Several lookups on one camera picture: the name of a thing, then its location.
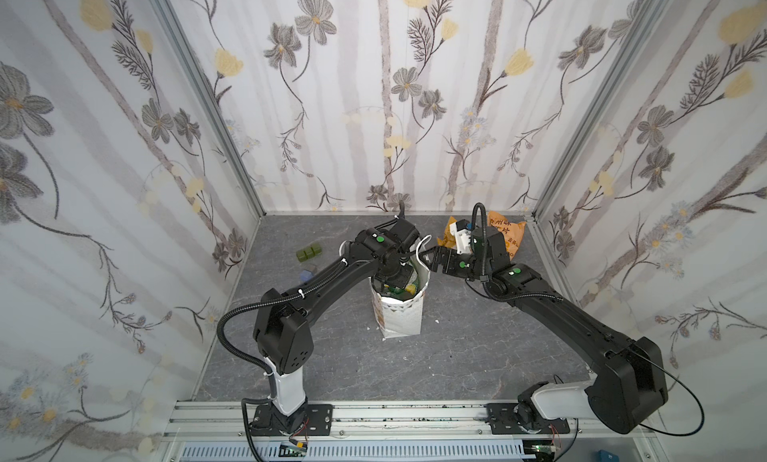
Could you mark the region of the aluminium corner post right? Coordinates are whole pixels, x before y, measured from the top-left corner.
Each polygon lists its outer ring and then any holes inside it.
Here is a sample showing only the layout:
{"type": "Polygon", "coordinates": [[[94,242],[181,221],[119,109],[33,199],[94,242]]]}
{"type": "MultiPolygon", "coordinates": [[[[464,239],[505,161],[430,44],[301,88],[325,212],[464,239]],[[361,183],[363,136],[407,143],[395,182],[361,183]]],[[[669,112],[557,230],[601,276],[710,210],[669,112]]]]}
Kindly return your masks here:
{"type": "Polygon", "coordinates": [[[617,56],[606,72],[583,118],[572,133],[560,160],[554,167],[553,173],[538,199],[537,208],[531,213],[534,220],[541,220],[554,206],[554,200],[558,194],[563,192],[566,177],[572,172],[572,168],[577,163],[596,124],[600,122],[609,104],[626,80],[632,65],[637,61],[640,51],[649,41],[670,1],[645,0],[645,3],[639,8],[624,43],[620,46],[617,56]]]}

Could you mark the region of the yellow snack packet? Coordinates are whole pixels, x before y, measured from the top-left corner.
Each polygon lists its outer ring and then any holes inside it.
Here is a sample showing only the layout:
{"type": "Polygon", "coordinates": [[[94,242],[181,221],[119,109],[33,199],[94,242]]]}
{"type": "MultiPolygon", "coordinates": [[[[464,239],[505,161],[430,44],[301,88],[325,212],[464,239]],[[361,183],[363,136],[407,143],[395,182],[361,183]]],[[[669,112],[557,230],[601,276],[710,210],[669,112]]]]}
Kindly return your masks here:
{"type": "Polygon", "coordinates": [[[455,248],[457,246],[457,240],[455,239],[455,235],[453,234],[453,231],[451,230],[451,227],[456,222],[457,220],[453,216],[449,218],[449,221],[447,222],[447,225],[445,226],[445,231],[443,232],[443,236],[437,239],[437,244],[439,246],[444,246],[445,248],[455,248]]]}

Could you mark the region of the orange snack packet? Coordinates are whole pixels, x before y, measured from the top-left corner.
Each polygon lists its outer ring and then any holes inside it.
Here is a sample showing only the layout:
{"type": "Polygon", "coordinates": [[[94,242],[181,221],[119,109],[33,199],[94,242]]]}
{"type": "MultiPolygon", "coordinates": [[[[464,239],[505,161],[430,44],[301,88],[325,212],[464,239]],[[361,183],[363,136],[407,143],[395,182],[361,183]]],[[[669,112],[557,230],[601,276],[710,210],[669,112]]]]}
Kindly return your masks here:
{"type": "Polygon", "coordinates": [[[489,225],[503,235],[509,258],[513,260],[521,248],[527,223],[511,222],[499,212],[489,212],[489,225]]]}

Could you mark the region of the white paper bag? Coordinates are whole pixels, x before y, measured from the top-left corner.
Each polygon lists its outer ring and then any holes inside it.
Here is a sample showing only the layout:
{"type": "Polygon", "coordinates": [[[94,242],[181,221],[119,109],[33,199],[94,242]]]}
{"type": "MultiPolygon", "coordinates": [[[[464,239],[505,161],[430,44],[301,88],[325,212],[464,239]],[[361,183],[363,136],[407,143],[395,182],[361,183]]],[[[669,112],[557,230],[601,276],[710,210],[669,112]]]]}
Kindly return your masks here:
{"type": "Polygon", "coordinates": [[[344,242],[339,250],[343,272],[340,294],[357,286],[367,286],[373,310],[383,338],[397,338],[421,333],[423,305],[429,288],[429,271],[417,260],[417,250],[425,241],[416,232],[398,236],[392,230],[364,230],[354,240],[344,242]],[[411,262],[417,270],[421,289],[411,300],[381,297],[375,291],[380,275],[411,262]]]}

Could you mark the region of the green block on table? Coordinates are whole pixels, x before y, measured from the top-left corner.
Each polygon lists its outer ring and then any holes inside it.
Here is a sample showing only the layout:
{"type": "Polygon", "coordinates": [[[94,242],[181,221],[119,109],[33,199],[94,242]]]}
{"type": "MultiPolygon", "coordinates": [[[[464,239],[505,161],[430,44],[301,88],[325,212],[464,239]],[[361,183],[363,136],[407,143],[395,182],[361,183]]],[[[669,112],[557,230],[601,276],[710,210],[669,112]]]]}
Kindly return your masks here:
{"type": "Polygon", "coordinates": [[[313,258],[317,258],[323,253],[323,249],[319,244],[310,244],[305,248],[301,248],[296,251],[296,256],[299,262],[307,262],[313,258]]]}

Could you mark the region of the aluminium corner post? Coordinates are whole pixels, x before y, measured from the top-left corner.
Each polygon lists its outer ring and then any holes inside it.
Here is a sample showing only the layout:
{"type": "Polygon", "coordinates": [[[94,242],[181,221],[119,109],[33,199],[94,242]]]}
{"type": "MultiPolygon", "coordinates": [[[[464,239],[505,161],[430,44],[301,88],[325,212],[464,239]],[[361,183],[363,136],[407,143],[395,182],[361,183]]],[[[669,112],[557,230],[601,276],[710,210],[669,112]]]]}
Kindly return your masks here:
{"type": "Polygon", "coordinates": [[[554,206],[554,200],[558,194],[563,192],[566,177],[572,172],[572,168],[577,163],[596,124],[600,122],[609,104],[626,80],[632,65],[637,61],[640,51],[649,41],[670,1],[645,0],[645,3],[639,8],[624,43],[620,46],[617,56],[606,72],[583,118],[572,133],[560,160],[554,167],[553,173],[538,199],[537,208],[531,213],[534,220],[541,220],[554,206]]]}
{"type": "Polygon", "coordinates": [[[179,61],[192,91],[203,108],[208,122],[218,139],[221,149],[232,168],[237,182],[245,194],[251,213],[257,220],[267,216],[264,206],[252,184],[249,174],[239,156],[236,144],[226,128],[225,119],[216,102],[213,87],[209,84],[198,57],[190,45],[181,22],[170,0],[149,0],[160,26],[170,40],[172,49],[179,61]]]}

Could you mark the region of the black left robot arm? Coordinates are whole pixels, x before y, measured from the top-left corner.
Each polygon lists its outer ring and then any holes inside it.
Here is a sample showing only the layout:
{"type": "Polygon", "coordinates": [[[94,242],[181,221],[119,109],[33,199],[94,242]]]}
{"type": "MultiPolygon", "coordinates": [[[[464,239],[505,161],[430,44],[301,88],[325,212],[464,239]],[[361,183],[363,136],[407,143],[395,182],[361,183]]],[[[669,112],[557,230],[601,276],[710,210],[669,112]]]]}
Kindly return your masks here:
{"type": "Polygon", "coordinates": [[[265,408],[257,421],[244,416],[248,436],[271,431],[292,435],[309,425],[308,396],[303,388],[303,367],[314,351],[311,333],[322,315],[352,288],[372,280],[381,288],[405,292],[417,271],[411,263],[417,228],[405,218],[405,204],[392,220],[362,230],[345,242],[339,257],[312,280],[285,292],[270,290],[262,300],[226,312],[219,320],[217,338],[231,354],[265,371],[270,384],[266,400],[245,398],[242,408],[265,408]],[[254,311],[254,340],[259,353],[237,348],[226,335],[227,323],[254,311]]]}

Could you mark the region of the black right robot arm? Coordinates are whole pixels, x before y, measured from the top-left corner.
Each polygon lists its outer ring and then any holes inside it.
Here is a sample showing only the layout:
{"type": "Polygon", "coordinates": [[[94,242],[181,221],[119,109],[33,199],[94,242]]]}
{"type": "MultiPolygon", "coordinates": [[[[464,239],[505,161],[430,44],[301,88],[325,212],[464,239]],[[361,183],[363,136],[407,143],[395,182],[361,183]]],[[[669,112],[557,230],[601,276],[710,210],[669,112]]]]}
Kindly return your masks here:
{"type": "Polygon", "coordinates": [[[589,419],[629,434],[669,400],[672,374],[662,352],[647,337],[634,339],[600,322],[558,293],[538,272],[514,262],[505,236],[489,223],[483,204],[457,224],[455,245],[415,248],[431,272],[481,284],[479,295],[531,316],[565,342],[592,371],[587,381],[539,382],[519,394],[513,417],[535,432],[557,419],[589,419]]]}

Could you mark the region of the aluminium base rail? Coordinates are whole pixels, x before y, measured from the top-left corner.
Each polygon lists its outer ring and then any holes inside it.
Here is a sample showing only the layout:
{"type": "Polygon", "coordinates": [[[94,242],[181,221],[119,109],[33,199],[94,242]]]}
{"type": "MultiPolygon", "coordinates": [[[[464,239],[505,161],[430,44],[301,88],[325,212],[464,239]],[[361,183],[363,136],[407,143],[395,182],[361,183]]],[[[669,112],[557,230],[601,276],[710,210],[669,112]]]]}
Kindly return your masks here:
{"type": "Polygon", "coordinates": [[[323,402],[295,435],[251,435],[240,404],[180,402],[155,460],[255,461],[256,445],[288,442],[306,450],[315,441],[521,440],[533,461],[665,461],[658,438],[643,429],[616,434],[595,420],[569,419],[537,433],[513,424],[502,401],[323,402]]]}

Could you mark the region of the aluminium corner post left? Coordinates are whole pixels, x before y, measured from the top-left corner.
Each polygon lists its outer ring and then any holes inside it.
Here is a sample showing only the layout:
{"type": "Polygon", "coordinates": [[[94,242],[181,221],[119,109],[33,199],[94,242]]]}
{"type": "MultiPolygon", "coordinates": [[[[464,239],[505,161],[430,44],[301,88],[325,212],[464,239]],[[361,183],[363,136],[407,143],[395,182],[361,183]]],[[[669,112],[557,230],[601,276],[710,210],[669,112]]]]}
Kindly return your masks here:
{"type": "Polygon", "coordinates": [[[216,102],[213,87],[209,84],[198,57],[190,45],[181,22],[170,0],[149,0],[160,26],[170,40],[172,49],[179,61],[192,91],[203,108],[208,122],[218,139],[221,149],[232,168],[237,182],[245,194],[251,213],[257,220],[267,216],[264,206],[252,184],[249,174],[239,156],[236,144],[226,128],[225,119],[216,102]]]}

